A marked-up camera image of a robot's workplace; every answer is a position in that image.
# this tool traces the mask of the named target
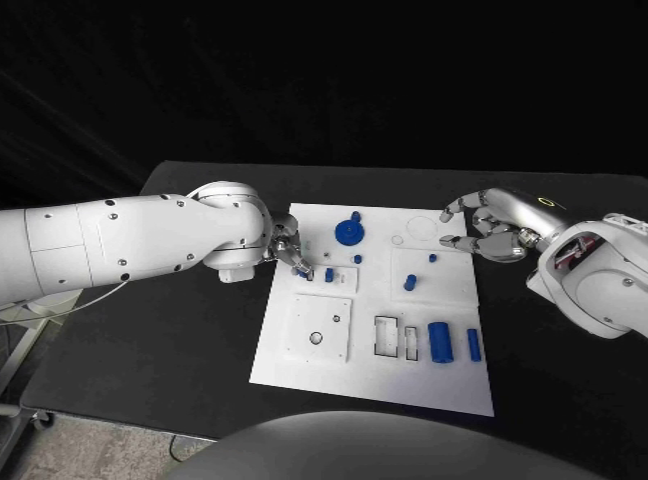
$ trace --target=dark backdrop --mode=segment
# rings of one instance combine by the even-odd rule
[[[623,45],[480,10],[108,3],[0,2],[0,208],[133,195],[169,159],[648,176],[642,2]]]

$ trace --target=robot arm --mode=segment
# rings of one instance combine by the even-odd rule
[[[619,214],[574,223],[557,202],[501,188],[454,201],[441,221],[467,208],[485,238],[447,236],[443,245],[505,263],[538,250],[529,288],[590,333],[648,338],[648,225]]]
[[[175,273],[199,262],[219,270],[224,282],[248,280],[254,266],[277,258],[280,242],[289,242],[294,266],[310,273],[297,220],[286,216],[287,232],[274,227],[251,187],[217,182],[198,197],[150,195],[0,211],[0,307]]]

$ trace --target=white platform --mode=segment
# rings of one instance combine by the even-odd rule
[[[365,238],[348,247],[335,228],[355,210]],[[293,276],[280,263],[251,382],[493,416],[485,350],[483,361],[473,362],[469,348],[467,329],[480,332],[473,259],[440,245],[444,235],[466,235],[463,214],[449,224],[431,210],[293,204],[291,214],[316,278]],[[355,255],[364,256],[359,265]],[[335,268],[332,283],[328,267]],[[404,289],[410,274],[418,277],[413,292]],[[388,337],[391,322],[378,331],[378,316],[398,319],[397,342]],[[431,359],[428,323],[437,321],[450,324],[449,364]],[[407,327],[417,328],[418,361],[407,360]],[[381,351],[397,344],[398,357],[375,355],[378,335]]]

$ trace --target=black tabletop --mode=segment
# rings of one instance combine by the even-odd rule
[[[509,186],[581,220],[619,212],[648,221],[648,180],[617,175],[166,162],[143,194],[186,194],[217,180],[253,185],[281,211],[291,202],[440,210]],[[475,259],[495,418],[250,383],[274,264],[237,284],[199,265],[72,314],[23,405],[212,438],[303,412],[375,410],[492,433],[614,478],[648,478],[648,340],[590,335],[526,288],[535,263]]]

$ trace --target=round hole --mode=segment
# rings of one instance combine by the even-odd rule
[[[323,339],[325,339],[325,337],[322,336],[322,333],[320,332],[313,332],[313,334],[310,335],[310,341],[313,342],[313,344],[319,345],[322,343]]]

